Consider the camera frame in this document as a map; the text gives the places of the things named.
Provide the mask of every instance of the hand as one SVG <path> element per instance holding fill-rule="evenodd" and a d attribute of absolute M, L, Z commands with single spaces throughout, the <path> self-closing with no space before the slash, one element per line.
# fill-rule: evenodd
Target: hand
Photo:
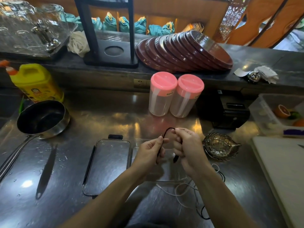
<path fill-rule="evenodd" d="M 176 134 L 174 153 L 181 158 L 187 175 L 194 179 L 204 167 L 211 167 L 198 134 L 185 128 L 176 128 L 172 133 Z"/>
<path fill-rule="evenodd" d="M 163 141 L 164 143 L 168 143 L 169 139 L 163 139 L 162 136 L 159 136 L 158 138 L 144 142 L 139 146 L 131 166 L 139 175 L 139 178 L 144 179 L 155 163 L 158 164 L 161 158 L 165 157 L 165 149 L 162 147 Z"/>

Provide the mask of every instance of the stainless steel counter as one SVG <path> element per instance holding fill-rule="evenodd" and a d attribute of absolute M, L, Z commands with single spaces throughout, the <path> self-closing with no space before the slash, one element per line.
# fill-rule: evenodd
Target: stainless steel counter
<path fill-rule="evenodd" d="M 185 119 L 171 114 L 155 117 L 148 112 L 148 101 L 147 93 L 66 92 L 64 103 L 72 117 L 68 128 L 55 138 L 34 139 L 28 143 L 0 184 L 0 227 L 55 227 L 79 211 L 92 199 L 82 192 L 92 148 L 109 134 L 120 134 L 132 141 L 156 138 L 168 127 L 186 127 L 203 138 L 203 133 L 212 129 L 209 122 L 200 122 L 195 110 Z M 16 128 L 16 116 L 0 130 L 0 163 L 25 138 Z M 226 185 L 261 227 L 286 227 L 248 143 L 257 133 L 255 124 L 246 122 L 230 134 L 236 142 L 242 143 L 239 155 L 228 162 L 210 161 L 220 167 L 226 176 Z M 51 151 L 56 152 L 56 159 L 48 170 L 50 177 L 40 179 L 47 176 L 41 173 Z M 172 184 L 161 186 L 173 193 Z M 192 190 L 180 200 L 187 206 L 195 206 Z M 195 210 L 181 207 L 175 197 L 165 194 L 153 182 L 145 182 L 135 189 L 112 226 L 138 222 L 170 227 L 213 227 L 210 220 L 201 219 Z"/>

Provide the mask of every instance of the saucepan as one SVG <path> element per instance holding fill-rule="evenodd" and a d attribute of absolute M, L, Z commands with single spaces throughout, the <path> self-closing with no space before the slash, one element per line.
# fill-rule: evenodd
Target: saucepan
<path fill-rule="evenodd" d="M 70 114 L 66 107 L 55 100 L 34 103 L 22 111 L 17 128 L 28 137 L 12 152 L 0 167 L 0 182 L 9 172 L 24 146 L 34 138 L 46 139 L 60 134 L 69 124 Z"/>

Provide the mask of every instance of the yellow bottle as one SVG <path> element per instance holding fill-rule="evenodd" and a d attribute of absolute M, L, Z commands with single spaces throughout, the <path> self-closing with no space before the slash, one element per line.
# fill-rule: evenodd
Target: yellow bottle
<path fill-rule="evenodd" d="M 8 61 L 1 61 L 15 86 L 33 102 L 57 100 L 63 102 L 64 93 L 53 81 L 51 74 L 39 64 L 21 65 L 19 71 L 9 67 Z"/>

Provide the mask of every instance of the forearm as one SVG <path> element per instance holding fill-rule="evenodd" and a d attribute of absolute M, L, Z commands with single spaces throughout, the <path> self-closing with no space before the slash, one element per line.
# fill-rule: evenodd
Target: forearm
<path fill-rule="evenodd" d="M 198 172 L 194 182 L 215 228 L 257 227 L 211 166 Z"/>
<path fill-rule="evenodd" d="M 122 204 L 137 187 L 137 182 L 136 172 L 132 168 L 127 169 L 60 228 L 107 227 Z"/>

